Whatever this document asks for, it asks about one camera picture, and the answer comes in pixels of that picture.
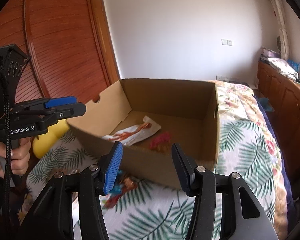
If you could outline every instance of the curtain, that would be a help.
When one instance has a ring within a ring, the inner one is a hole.
[[[280,41],[281,41],[281,58],[284,60],[289,59],[290,47],[288,41],[288,35],[285,25],[285,13],[282,4],[282,0],[270,0],[274,8],[275,15],[277,16],[279,29],[280,29]]]

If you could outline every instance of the yellow ball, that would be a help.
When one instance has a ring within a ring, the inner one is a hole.
[[[68,130],[66,119],[59,120],[57,124],[50,126],[46,134],[38,135],[34,139],[32,143],[34,155],[41,159]]]

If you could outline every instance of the palm leaf pattern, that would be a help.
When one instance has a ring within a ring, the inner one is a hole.
[[[115,211],[122,212],[126,210],[131,204],[134,206],[138,204],[145,204],[147,199],[151,199],[150,191],[152,190],[152,182],[148,180],[141,180],[138,183],[138,187],[123,194],[117,204],[115,205]]]
[[[67,153],[68,149],[63,146],[50,149],[29,174],[29,181],[35,184],[46,180],[53,168],[63,166]]]
[[[170,227],[171,220],[168,219],[173,202],[170,205],[168,212],[163,215],[158,209],[155,214],[151,209],[144,212],[139,208],[136,209],[137,215],[129,213],[128,220],[123,222],[121,230],[116,230],[115,233],[109,234],[110,239],[115,240],[163,240],[169,239],[169,234],[173,233]]]
[[[265,210],[270,222],[274,223],[274,209],[275,209],[275,201],[271,201],[270,205],[264,206],[263,209]]]
[[[68,131],[66,131],[66,133],[60,138],[61,141],[63,141],[64,143],[70,143],[73,142],[75,140],[75,135],[73,134],[73,132],[69,129]]]
[[[225,158],[224,154],[220,154],[218,156],[218,162],[216,163],[213,172],[215,174],[226,175],[226,170],[227,170],[226,158]]]
[[[226,150],[233,151],[235,146],[244,138],[243,129],[255,130],[257,127],[256,123],[244,119],[224,124],[220,129],[219,153]]]
[[[255,137],[255,142],[243,144],[239,150],[239,163],[235,170],[241,174],[257,198],[274,187],[270,155],[264,139]]]
[[[213,239],[220,237],[222,218],[222,199],[216,198],[216,210],[214,215]]]
[[[178,205],[171,209],[172,213],[170,219],[171,226],[174,227],[174,234],[176,236],[184,236],[188,232],[192,211],[194,207],[194,199],[186,198],[182,203],[180,202],[179,191],[177,192]]]
[[[83,148],[75,149],[67,155],[67,158],[62,165],[63,169],[73,169],[82,165],[87,152]]]

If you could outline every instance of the bed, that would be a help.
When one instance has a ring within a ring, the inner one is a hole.
[[[285,239],[287,207],[293,209],[293,204],[288,205],[292,200],[290,184],[268,119],[249,87],[213,82],[218,88],[220,115],[219,157],[214,172],[222,175],[239,172],[265,209],[279,239]],[[56,171],[80,172],[97,161],[68,131],[30,172],[18,221],[22,222]],[[100,197],[111,240],[185,239],[194,198],[180,190],[134,178],[124,171],[118,174],[115,188],[113,193]],[[80,239],[78,199],[74,199],[74,232],[76,239]],[[217,194],[213,239],[219,239],[220,225],[221,195]]]

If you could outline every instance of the metal screw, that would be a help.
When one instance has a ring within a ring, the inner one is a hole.
[[[89,166],[89,170],[91,170],[91,171],[96,171],[98,168],[99,168],[99,166],[96,164],[92,164]]]
[[[63,172],[61,172],[61,171],[58,171],[54,174],[54,177],[57,179],[61,178],[62,176],[63,176]]]
[[[240,178],[240,174],[237,172],[232,173],[232,177],[235,179],[239,179]]]
[[[206,171],[206,168],[203,167],[203,166],[198,166],[198,167],[197,167],[197,171],[199,171],[199,172],[205,172],[205,171]]]

